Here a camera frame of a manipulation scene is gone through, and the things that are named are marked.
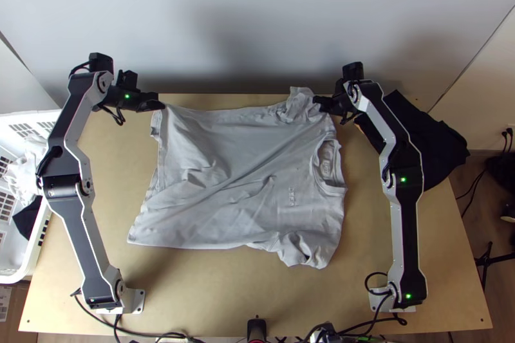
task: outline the wooden tabletop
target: wooden tabletop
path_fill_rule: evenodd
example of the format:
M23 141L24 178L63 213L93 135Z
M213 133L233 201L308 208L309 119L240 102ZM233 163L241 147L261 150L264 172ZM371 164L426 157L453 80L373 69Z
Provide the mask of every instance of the wooden tabletop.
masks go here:
M196 109L265 106L285 95L160 95ZM179 250L127 244L130 226L156 167L151 113L125 113L123 127L104 113L90 116L79 142L95 182L93 210L111 264L128 286L147 290L144 312L122 325L143 332L185 330L191 335L244 336L259 315L270 336L303 336L317 323L337 330L370 320L365 276L392 264L389 205L381 190L378 154L352 124L336 124L348 184L340 245L323 270L286 267L276 254L245 246ZM374 333L491 328L492 322L449 180L425 192L418 206L420 266L428 296L407 326L377 324ZM62 221L54 216L33 275L22 331L110 335L69 294L82 282Z

